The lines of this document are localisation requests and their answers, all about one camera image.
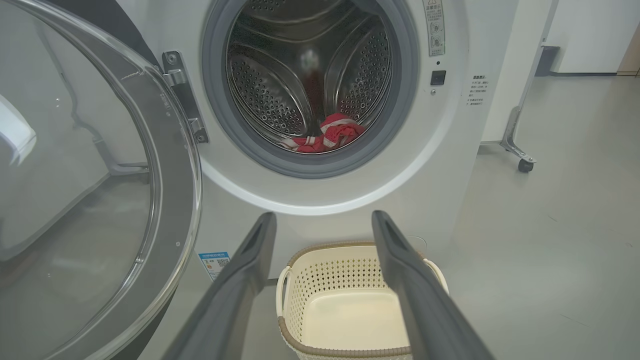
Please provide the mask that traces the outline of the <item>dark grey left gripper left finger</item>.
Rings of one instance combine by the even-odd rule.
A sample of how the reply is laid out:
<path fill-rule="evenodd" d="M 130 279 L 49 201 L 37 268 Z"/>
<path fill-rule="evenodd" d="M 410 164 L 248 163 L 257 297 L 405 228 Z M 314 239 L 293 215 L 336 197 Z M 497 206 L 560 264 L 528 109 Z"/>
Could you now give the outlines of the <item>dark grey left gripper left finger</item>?
<path fill-rule="evenodd" d="M 188 317 L 164 360 L 242 358 L 253 301 L 268 280 L 276 232 L 276 214 L 261 214 Z"/>

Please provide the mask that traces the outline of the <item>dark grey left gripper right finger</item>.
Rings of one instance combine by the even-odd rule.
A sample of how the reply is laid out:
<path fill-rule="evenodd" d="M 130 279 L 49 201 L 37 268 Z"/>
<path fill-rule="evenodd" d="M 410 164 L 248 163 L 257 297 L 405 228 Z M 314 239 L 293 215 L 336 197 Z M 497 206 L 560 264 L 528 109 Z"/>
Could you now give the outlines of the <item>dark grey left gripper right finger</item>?
<path fill-rule="evenodd" d="M 493 360 L 390 215 L 375 210 L 371 221 L 382 276 L 398 296 L 414 360 Z"/>

